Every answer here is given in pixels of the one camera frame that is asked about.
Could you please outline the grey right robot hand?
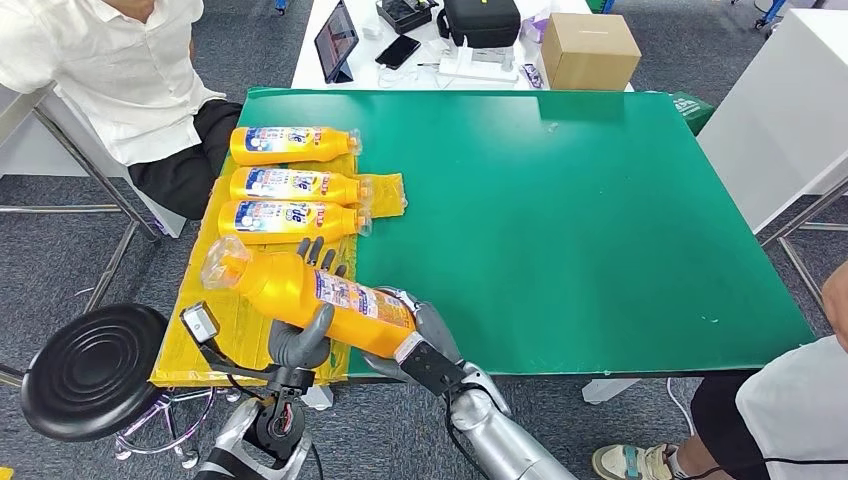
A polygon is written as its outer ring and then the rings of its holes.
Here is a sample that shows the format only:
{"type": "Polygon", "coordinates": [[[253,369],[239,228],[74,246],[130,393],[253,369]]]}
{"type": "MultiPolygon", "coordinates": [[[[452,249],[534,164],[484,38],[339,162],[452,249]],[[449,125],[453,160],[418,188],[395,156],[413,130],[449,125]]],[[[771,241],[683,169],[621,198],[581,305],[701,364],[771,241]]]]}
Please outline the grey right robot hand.
{"type": "MultiPolygon", "coordinates": [[[[413,314],[417,332],[442,355],[455,364],[460,364],[463,361],[453,335],[441,314],[431,303],[418,300],[406,290],[391,286],[378,287],[377,291],[399,300],[413,314]]],[[[365,363],[378,374],[406,383],[417,384],[417,381],[404,372],[395,360],[385,359],[368,352],[362,352],[361,356],[365,363]]]]}

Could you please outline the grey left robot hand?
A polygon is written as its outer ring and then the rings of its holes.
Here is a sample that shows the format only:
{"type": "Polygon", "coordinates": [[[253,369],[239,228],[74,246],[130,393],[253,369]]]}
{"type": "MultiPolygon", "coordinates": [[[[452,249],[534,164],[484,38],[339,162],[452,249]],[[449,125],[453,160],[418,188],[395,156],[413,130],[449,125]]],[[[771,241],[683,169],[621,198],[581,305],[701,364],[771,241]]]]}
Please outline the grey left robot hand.
{"type": "MultiPolygon", "coordinates": [[[[336,256],[334,249],[322,254],[324,239],[304,238],[296,253],[310,266],[320,266],[328,271],[336,256]]],[[[314,369],[321,366],[330,356],[331,340],[327,332],[332,325],[335,308],[320,302],[305,328],[300,328],[275,319],[270,328],[268,353],[276,365],[287,368],[314,369]]]]}

